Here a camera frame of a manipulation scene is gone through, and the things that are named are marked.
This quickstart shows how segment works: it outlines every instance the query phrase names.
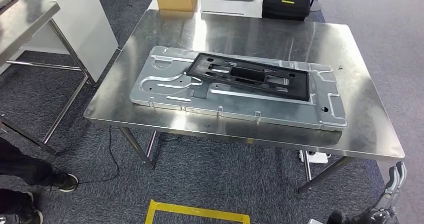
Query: gray floor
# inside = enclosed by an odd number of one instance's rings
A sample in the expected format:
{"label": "gray floor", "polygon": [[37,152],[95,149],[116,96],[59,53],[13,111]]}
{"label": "gray floor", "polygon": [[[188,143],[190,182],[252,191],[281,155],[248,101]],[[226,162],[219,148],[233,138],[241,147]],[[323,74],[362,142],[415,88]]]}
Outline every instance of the gray floor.
{"label": "gray floor", "polygon": [[[404,148],[408,178],[397,206],[401,223],[424,210],[424,0],[320,0],[328,23],[347,24]],[[380,162],[387,178],[389,164]]]}
{"label": "gray floor", "polygon": [[[122,47],[151,0],[100,1]],[[308,20],[324,19],[321,13],[314,13]],[[71,64],[67,56],[34,52],[25,52],[21,59]],[[80,73],[12,66],[0,75],[0,110],[43,137],[81,79]],[[121,170],[112,181],[86,183],[75,192],[61,193],[1,176],[0,188],[31,190],[39,195],[38,205],[46,223],[143,223],[148,202],[154,199],[245,213],[252,223],[305,224],[309,218],[325,222],[334,209],[358,214],[382,191],[383,180],[375,161],[355,161],[313,191],[298,194],[296,187],[304,183],[305,175],[295,151],[186,136],[157,142],[155,169],[147,171],[116,128],[109,134],[108,127],[83,118],[94,92],[84,87],[50,140],[49,144],[59,151],[57,156],[35,148],[15,133],[3,136],[24,153],[72,172],[81,181],[102,180],[115,174],[108,152],[111,141]],[[134,133],[142,143],[150,137],[146,131]],[[166,134],[161,137],[175,138]],[[317,174],[325,167],[312,165],[312,172]],[[157,213],[154,222],[222,223],[165,212]]]}

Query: stainless steel table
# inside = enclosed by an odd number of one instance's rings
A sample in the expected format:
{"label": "stainless steel table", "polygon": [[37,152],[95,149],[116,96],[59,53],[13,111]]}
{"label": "stainless steel table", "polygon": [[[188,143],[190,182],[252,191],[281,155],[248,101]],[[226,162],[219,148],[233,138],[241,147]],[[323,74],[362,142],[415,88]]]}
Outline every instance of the stainless steel table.
{"label": "stainless steel table", "polygon": [[[131,89],[149,51],[157,45],[330,65],[335,69],[349,126],[343,133],[328,132],[133,104]],[[313,179],[306,160],[307,183],[300,191],[355,158],[390,161],[405,156],[346,25],[148,10],[84,116],[118,126],[147,168],[153,167],[149,156],[156,131],[343,156]],[[128,128],[154,131],[146,152]]]}
{"label": "stainless steel table", "polygon": [[[56,2],[44,0],[15,0],[0,10],[0,66],[4,63],[8,63],[31,67],[81,71],[84,73],[83,80],[65,104],[65,107],[56,118],[43,140],[38,140],[30,133],[14,125],[5,118],[4,114],[0,113],[0,122],[51,154],[56,154],[56,151],[46,144],[75,100],[76,96],[86,82],[89,82],[93,86],[96,84],[79,59],[78,55],[73,50],[72,46],[66,40],[61,30],[52,19],[53,15],[55,15],[59,10],[60,8]],[[77,67],[9,60],[22,45],[24,45],[43,25],[47,23],[51,26],[57,37],[63,43],[64,47],[68,50]]]}

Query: person's leg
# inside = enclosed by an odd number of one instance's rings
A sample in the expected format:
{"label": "person's leg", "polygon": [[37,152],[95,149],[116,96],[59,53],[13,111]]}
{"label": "person's leg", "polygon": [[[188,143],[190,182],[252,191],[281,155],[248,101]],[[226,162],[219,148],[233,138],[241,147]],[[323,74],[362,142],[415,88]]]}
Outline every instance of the person's leg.
{"label": "person's leg", "polygon": [[47,162],[32,158],[0,138],[0,173],[20,177],[28,185],[47,185],[53,168]]}
{"label": "person's leg", "polygon": [[0,189],[0,214],[16,214],[24,224],[41,224],[42,213],[34,207],[33,198],[30,192]]}
{"label": "person's leg", "polygon": [[18,148],[0,138],[0,175],[20,177],[28,185],[57,186],[69,192],[76,189],[78,179],[71,174],[55,173],[48,162],[24,155]]}

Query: yellow label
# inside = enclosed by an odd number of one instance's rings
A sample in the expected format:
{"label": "yellow label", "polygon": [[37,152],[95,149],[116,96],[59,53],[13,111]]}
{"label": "yellow label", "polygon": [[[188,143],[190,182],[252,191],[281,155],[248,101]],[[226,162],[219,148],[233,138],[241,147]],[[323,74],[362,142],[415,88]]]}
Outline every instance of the yellow label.
{"label": "yellow label", "polygon": [[288,0],[281,0],[281,2],[286,3],[286,4],[292,4],[292,5],[295,4],[293,1],[288,1]]}

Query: electrical cable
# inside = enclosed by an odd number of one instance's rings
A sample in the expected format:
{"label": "electrical cable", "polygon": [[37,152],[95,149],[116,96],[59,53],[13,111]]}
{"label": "electrical cable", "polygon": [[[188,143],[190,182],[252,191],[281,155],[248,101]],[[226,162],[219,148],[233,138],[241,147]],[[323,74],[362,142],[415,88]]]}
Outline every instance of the electrical cable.
{"label": "electrical cable", "polygon": [[162,142],[171,142],[171,141],[176,141],[179,139],[180,136],[177,136],[176,138],[173,139],[162,139],[159,136],[156,136],[157,139],[161,140]]}
{"label": "electrical cable", "polygon": [[113,163],[115,164],[115,166],[116,166],[116,174],[115,174],[115,176],[114,177],[112,177],[112,178],[108,178],[108,179],[104,179],[104,180],[92,180],[92,181],[84,181],[84,182],[80,182],[80,185],[81,184],[87,184],[87,183],[95,183],[95,182],[105,182],[105,181],[111,181],[111,180],[114,180],[114,179],[116,179],[117,177],[118,177],[118,175],[119,175],[119,170],[120,170],[120,168],[119,168],[119,165],[118,165],[118,163],[117,163],[117,160],[115,159],[115,157],[114,157],[114,154],[112,153],[112,134],[111,134],[111,131],[112,131],[112,128],[111,128],[111,126],[109,126],[109,154],[110,154],[110,156],[112,157],[112,160],[114,161]]}
{"label": "electrical cable", "polygon": [[[107,178],[107,179],[104,179],[104,180],[90,180],[90,181],[83,181],[83,182],[80,182],[79,183],[79,185],[81,185],[81,184],[87,184],[87,183],[96,183],[96,182],[106,182],[106,181],[111,181],[111,180],[114,180],[114,179],[116,179],[118,176],[119,176],[119,174],[120,174],[120,167],[119,167],[119,165],[118,165],[118,162],[117,162],[117,160],[115,159],[115,157],[114,157],[114,154],[112,153],[112,128],[111,128],[111,126],[109,126],[109,155],[110,155],[110,157],[112,158],[112,161],[113,161],[113,163],[114,163],[114,165],[116,166],[116,174],[113,176],[113,177],[111,177],[111,178]],[[176,140],[178,140],[179,138],[180,138],[181,136],[177,136],[176,138],[171,138],[171,139],[163,139],[163,138],[160,138],[159,136],[156,136],[156,138],[157,139],[159,139],[159,140],[161,140],[162,142],[171,142],[171,141],[176,141]],[[59,172],[62,172],[59,168],[57,168],[56,166],[54,166],[54,165],[52,165],[52,167],[53,168],[55,168],[56,170],[58,170]]]}

